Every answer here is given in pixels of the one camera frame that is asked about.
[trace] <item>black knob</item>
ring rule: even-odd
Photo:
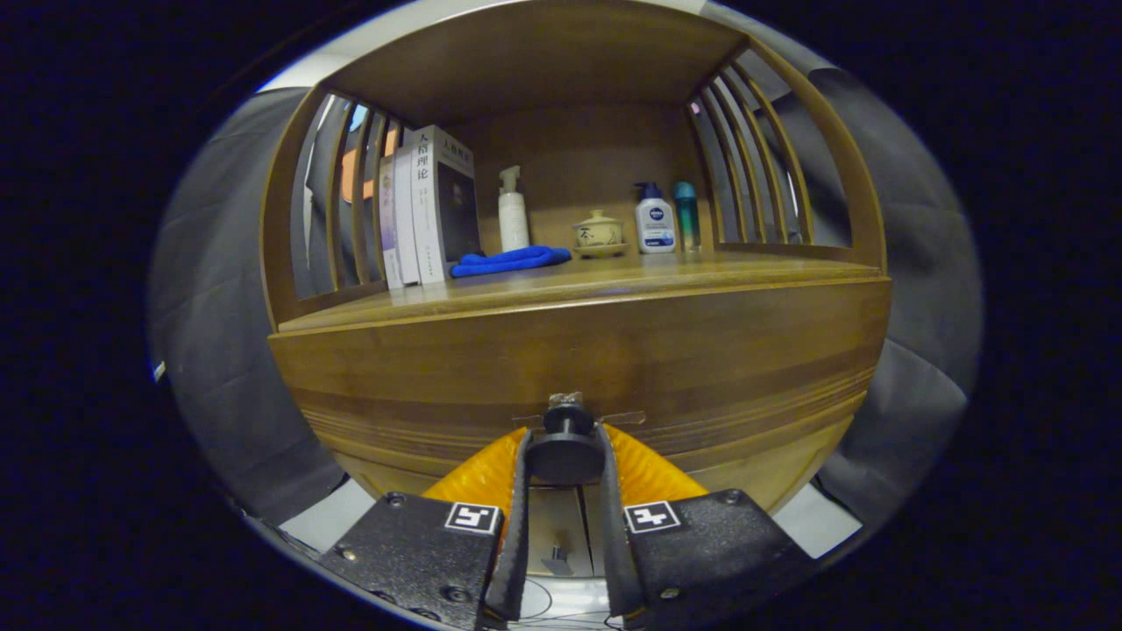
[[[531,475],[549,484],[580,484],[599,477],[604,449],[589,437],[596,421],[579,403],[554,405],[545,412],[545,436],[526,449]]]

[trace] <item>book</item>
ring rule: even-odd
[[[475,158],[435,125],[413,132],[410,153],[421,283],[443,283],[463,255],[480,249]]]
[[[402,282],[402,262],[397,256],[397,226],[394,217],[394,156],[378,162],[378,225],[381,232],[381,260],[386,268],[389,289],[405,286]]]
[[[401,264],[402,284],[415,285],[421,282],[421,272],[417,267],[416,239],[413,234],[411,185],[413,150],[408,145],[407,134],[405,141],[403,147],[394,152],[394,227],[397,231],[394,245]]]

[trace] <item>saucer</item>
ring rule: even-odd
[[[592,258],[606,258],[609,256],[615,256],[625,249],[631,244],[611,244],[607,246],[585,246],[572,248],[573,252],[581,256],[590,256]]]

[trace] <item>shelf top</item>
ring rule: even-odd
[[[884,275],[875,267],[838,260],[739,252],[638,255],[633,249],[615,258],[574,258],[551,267],[392,290],[282,322],[279,335],[548,305],[877,278]]]
[[[551,106],[684,104],[745,43],[735,29],[645,2],[517,1],[395,39],[321,84],[416,126]]]

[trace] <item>soap dispenser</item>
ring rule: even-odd
[[[526,202],[516,188],[522,167],[514,165],[498,172],[503,186],[498,191],[498,231],[503,252],[530,247],[530,228],[526,225]]]
[[[642,190],[643,201],[635,207],[635,229],[638,231],[638,250],[643,254],[674,252],[673,210],[662,199],[654,182],[635,184]]]

